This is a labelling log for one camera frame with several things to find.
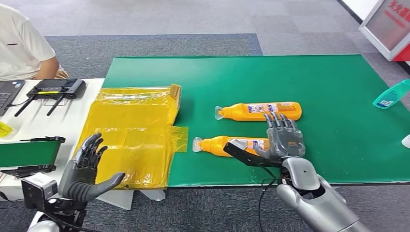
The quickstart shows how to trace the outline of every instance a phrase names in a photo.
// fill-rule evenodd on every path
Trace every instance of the white wall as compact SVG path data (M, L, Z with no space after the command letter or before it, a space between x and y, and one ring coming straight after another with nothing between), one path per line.
M343 0L362 20L370 13L379 0Z

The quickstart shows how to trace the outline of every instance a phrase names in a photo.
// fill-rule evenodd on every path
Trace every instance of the laptop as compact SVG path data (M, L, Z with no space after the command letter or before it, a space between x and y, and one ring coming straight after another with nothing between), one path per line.
M0 81L0 116L6 113L7 105L13 103L24 83L24 80Z

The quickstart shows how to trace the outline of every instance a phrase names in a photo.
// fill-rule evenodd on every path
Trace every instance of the orange bottle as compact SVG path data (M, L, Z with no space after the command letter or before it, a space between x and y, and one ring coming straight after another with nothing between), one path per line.
M199 137L196 137L192 143L192 150L194 152L206 151L216 156L232 157L231 155L223 151L223 148L225 147L226 143L229 142L231 139L238 139L239 141L246 143L248 145L246 151L254 155L257 155L256 151L253 149L255 145L260 146L264 150L267 150L269 148L269 140L266 138L218 136L212 139L201 139Z
M236 121L265 121L264 113L275 112L278 115L284 114L292 120L298 120L302 115L302 108L299 103L272 102L272 103L238 103L229 107L215 107L215 118L230 118Z

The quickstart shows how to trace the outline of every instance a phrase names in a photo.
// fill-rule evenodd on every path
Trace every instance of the wire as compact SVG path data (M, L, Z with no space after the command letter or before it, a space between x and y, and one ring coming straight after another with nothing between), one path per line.
M23 101L23 102L20 103L20 104L8 104L7 107L22 105L22 104L26 103L28 100L29 100L29 98L28 98L27 100Z
M264 186L264 182L266 180L272 180L268 185ZM264 197L265 192L267 189L278 179L265 179L261 182L261 187L262 187L262 193L261 196L259 197L259 204L258 204L258 220L259 220L259 228L261 229L261 232L264 232L264 229L262 227L262 220L261 220L261 204L262 204L262 198Z
M70 227L70 228L73 228L73 229L76 229L76 230L79 230L79 231L85 231L85 232L102 232L102 231L97 231L97 230L92 230L92 229L87 229L87 228L83 228L83 227L80 227L80 226L75 226L75 225L72 225L72 224L70 224L70 223L68 223L68 222L65 222L65 221L63 221L63 220L61 220L61 219L59 219L59 218L57 218L57 217L54 217L54 216L51 216L51 214L47 214L47 213L44 213L47 217L49 217L51 220L53 220L54 222L56 222L57 224L62 224L62 225L64 225L64 226L67 226L67 227Z
M260 167L260 168L262 168L263 170L265 170L265 172L267 172L273 179L278 179L269 169L267 169L266 167L264 167L264 166L262 166L262 165L260 165L260 164L258 164L258 163L255 163L258 167Z
M4 192L2 191L0 191L0 197L8 202L14 203L13 201L10 201L9 198L6 196L6 194L4 194Z

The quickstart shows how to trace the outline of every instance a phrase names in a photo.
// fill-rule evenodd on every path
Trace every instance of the black controller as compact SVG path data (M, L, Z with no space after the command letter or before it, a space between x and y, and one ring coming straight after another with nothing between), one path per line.
M14 115L19 116L21 112L33 101L38 99L54 99L56 103L48 111L47 116L54 111L63 99L76 99L86 90L86 83L81 79L47 79L40 81L30 92L27 102Z

